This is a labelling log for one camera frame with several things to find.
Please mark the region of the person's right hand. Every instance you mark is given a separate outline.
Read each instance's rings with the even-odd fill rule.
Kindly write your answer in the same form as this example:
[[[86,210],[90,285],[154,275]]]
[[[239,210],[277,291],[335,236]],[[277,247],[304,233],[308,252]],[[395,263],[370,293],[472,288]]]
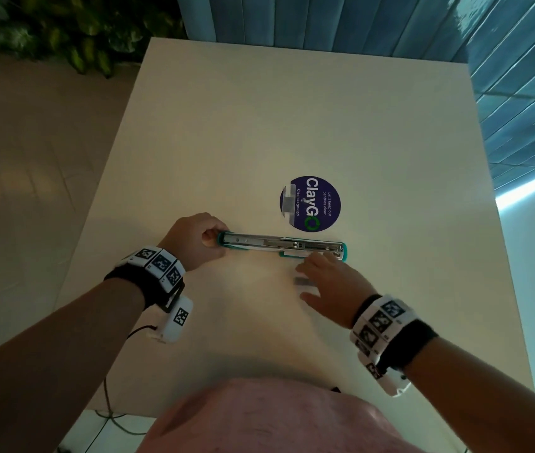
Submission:
[[[295,271],[316,284],[318,295],[328,297],[330,312],[318,313],[346,329],[353,328],[362,305],[378,294],[361,273],[329,253],[312,253]]]

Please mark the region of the person's left hand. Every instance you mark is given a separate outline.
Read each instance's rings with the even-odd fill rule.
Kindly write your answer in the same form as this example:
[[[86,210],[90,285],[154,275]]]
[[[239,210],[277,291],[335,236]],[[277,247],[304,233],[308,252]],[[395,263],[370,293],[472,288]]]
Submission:
[[[182,217],[173,224],[158,247],[175,256],[186,272],[194,271],[222,258],[226,253],[222,246],[205,246],[202,243],[202,233],[210,228],[229,229],[210,213]]]

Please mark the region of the teal stapler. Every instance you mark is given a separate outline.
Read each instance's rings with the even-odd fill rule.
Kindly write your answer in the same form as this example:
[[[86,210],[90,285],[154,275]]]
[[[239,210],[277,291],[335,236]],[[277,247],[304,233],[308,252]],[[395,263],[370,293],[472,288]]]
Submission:
[[[299,237],[262,236],[221,232],[217,243],[224,248],[245,251],[276,252],[281,257],[305,258],[313,252],[332,254],[337,260],[346,261],[347,245],[343,242],[313,240]]]

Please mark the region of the person's right forearm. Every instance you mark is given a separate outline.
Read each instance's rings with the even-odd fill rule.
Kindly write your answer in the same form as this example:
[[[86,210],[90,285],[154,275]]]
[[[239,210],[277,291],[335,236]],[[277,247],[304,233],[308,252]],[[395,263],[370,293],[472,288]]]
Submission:
[[[535,453],[535,392],[443,338],[404,374],[472,453]]]

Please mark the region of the person's left forearm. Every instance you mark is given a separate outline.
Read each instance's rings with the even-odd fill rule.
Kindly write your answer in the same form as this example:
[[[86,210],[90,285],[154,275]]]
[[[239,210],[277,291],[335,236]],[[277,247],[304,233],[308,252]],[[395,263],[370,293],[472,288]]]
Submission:
[[[110,279],[0,346],[0,453],[52,453],[106,377],[145,306]]]

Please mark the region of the round purple sticker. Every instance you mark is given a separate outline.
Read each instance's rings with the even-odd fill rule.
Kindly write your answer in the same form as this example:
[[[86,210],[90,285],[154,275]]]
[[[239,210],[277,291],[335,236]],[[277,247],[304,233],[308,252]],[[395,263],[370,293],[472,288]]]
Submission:
[[[331,182],[309,175],[296,177],[290,183],[296,185],[298,210],[294,220],[284,217],[290,226],[302,232],[317,233],[336,223],[341,212],[341,199]]]

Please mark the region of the person's pink shirt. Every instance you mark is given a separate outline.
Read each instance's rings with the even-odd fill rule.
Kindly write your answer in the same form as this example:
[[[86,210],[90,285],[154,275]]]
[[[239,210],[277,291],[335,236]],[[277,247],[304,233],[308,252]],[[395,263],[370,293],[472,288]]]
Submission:
[[[158,417],[136,453],[425,453],[374,405],[301,381],[230,379]]]

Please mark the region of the green leafy plant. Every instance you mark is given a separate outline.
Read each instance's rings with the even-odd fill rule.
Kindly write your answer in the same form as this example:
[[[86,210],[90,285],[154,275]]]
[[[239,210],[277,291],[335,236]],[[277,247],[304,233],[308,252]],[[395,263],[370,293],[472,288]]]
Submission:
[[[140,64],[152,37],[188,38],[177,0],[0,0],[0,54],[78,74]]]

